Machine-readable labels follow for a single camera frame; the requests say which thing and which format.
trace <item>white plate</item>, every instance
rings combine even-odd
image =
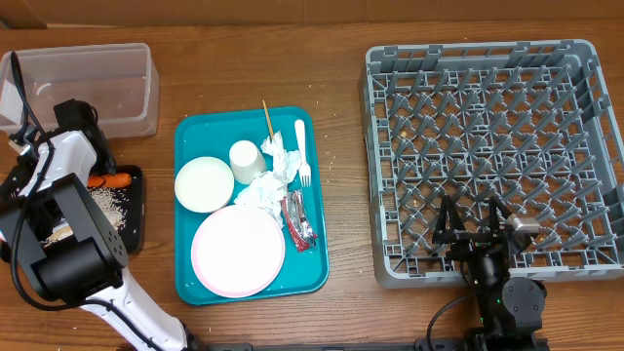
[[[268,287],[284,264],[282,229],[265,211],[233,205],[211,214],[193,238],[191,263],[213,293],[240,298]]]

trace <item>wooden chopstick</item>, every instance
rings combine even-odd
[[[269,110],[266,109],[266,102],[262,101],[264,105],[264,115],[266,115],[266,125],[269,126],[269,134],[271,135],[271,140],[273,139],[273,126],[271,126],[271,117],[269,117]]]

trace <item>cable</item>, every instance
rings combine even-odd
[[[15,52],[11,52],[11,68],[14,72],[14,80],[16,79],[15,77],[18,77],[18,76],[21,77],[20,60],[18,59],[18,55]],[[45,131],[43,127],[41,127],[41,124],[39,124],[39,121],[37,120],[37,117],[32,111],[30,104],[26,100],[26,96],[23,90],[23,85],[20,86],[19,84],[16,84],[16,86],[18,87],[19,97],[21,98],[23,102],[25,110],[30,115],[32,122],[37,127],[37,130],[39,131],[41,137],[44,137]],[[18,216],[18,223],[16,225],[16,229],[13,235],[13,244],[11,246],[12,248],[11,264],[10,264],[11,265],[11,278],[13,280],[14,286],[16,287],[16,290],[18,291],[19,296],[21,296],[21,298],[29,305],[37,309],[43,310],[43,311],[64,311],[64,310],[68,310],[71,308],[76,308],[76,307],[86,306],[86,305],[99,305],[99,306],[105,307],[106,310],[112,311],[122,322],[124,322],[126,326],[128,326],[128,328],[136,336],[138,336],[138,338],[140,338],[141,341],[143,341],[148,347],[153,348],[156,351],[162,351],[160,347],[154,344],[154,342],[151,339],[143,335],[137,329],[137,327],[123,313],[121,313],[121,311],[119,311],[117,307],[115,307],[110,302],[105,302],[105,301],[100,301],[100,300],[95,300],[95,299],[88,299],[88,300],[80,301],[75,304],[47,305],[47,304],[40,303],[34,298],[32,298],[28,294],[28,292],[26,292],[26,290],[23,288],[23,285],[21,284],[21,281],[20,281],[20,274],[18,272],[18,252],[19,252],[19,247],[20,247],[21,229],[23,228],[23,222],[25,221],[26,213],[28,211],[28,207],[30,206],[30,201],[32,200],[32,197],[37,192],[41,184],[43,183],[45,179],[45,174],[48,172],[48,169],[50,168],[50,165],[52,164],[52,160],[55,155],[55,148],[52,142],[48,138],[46,138],[45,141],[48,144],[48,150],[49,150],[48,157],[46,158],[46,161],[44,162],[43,167],[41,168],[41,172],[37,174],[37,178],[35,179],[34,186],[31,188],[30,192],[26,195],[23,205],[21,206],[21,209],[19,211],[19,216]]]
[[[451,307],[469,299],[472,298],[476,295],[476,292],[471,292],[467,295],[463,295],[462,297],[458,297],[455,300],[449,302],[446,306],[442,307],[440,309],[440,311],[438,311],[438,313],[436,313],[435,316],[433,316],[433,318],[431,319],[431,322],[429,322],[429,326],[427,327],[427,346],[429,347],[429,351],[435,351],[435,348],[433,347],[433,343],[431,342],[431,331],[433,329],[433,325],[436,323],[436,321],[438,320],[438,318],[440,318],[440,316],[442,316],[443,313],[445,313],[448,309],[450,309]]]
[[[461,279],[464,280],[464,283],[466,283],[468,287],[472,287],[472,285],[468,283],[468,278],[466,278],[466,272],[464,271],[464,261],[459,261],[459,271],[461,272]]]
[[[511,253],[511,239],[509,238],[509,234],[505,239],[505,245],[507,246],[507,272],[511,269],[511,261],[514,259],[514,255]]]
[[[16,84],[16,88],[24,91],[23,86],[23,77],[21,75],[21,66],[20,61],[17,59],[18,54],[16,52],[11,52],[11,62],[15,61],[16,64],[11,64],[11,72],[13,73],[13,82]],[[28,113],[26,109],[23,107],[21,109],[21,128],[14,134],[11,134],[11,139],[21,140],[26,133],[26,128],[28,127]]]
[[[91,110],[94,111],[94,116],[96,117],[96,124],[99,122],[99,115],[98,115],[98,111],[96,110],[95,107],[91,106]]]

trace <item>wooden table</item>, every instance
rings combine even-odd
[[[624,126],[624,24],[618,21],[479,21],[328,26],[216,26],[5,31],[0,52],[144,42],[161,77],[158,134],[111,140],[120,164],[148,181],[143,251],[131,269],[143,288],[206,342],[252,344],[408,342],[463,289],[385,290],[374,279],[369,180],[358,79],[375,45],[583,38],[598,49],[611,101]],[[297,105],[314,120],[331,274],[318,292],[193,307],[177,296],[174,263],[174,132],[197,113]],[[0,176],[14,164],[3,143]],[[111,350],[124,340],[83,311],[40,312],[20,300],[0,266],[0,348]],[[544,329],[553,350],[621,350],[624,280],[547,284]],[[465,304],[446,313],[435,336],[479,322]]]

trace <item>clear plastic container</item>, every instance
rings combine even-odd
[[[142,43],[18,51],[26,97],[45,130],[57,126],[53,107],[71,98],[97,109],[108,138],[141,137],[158,126],[158,71]],[[0,62],[0,86],[13,83],[9,53]],[[0,113],[0,131],[20,125]]]

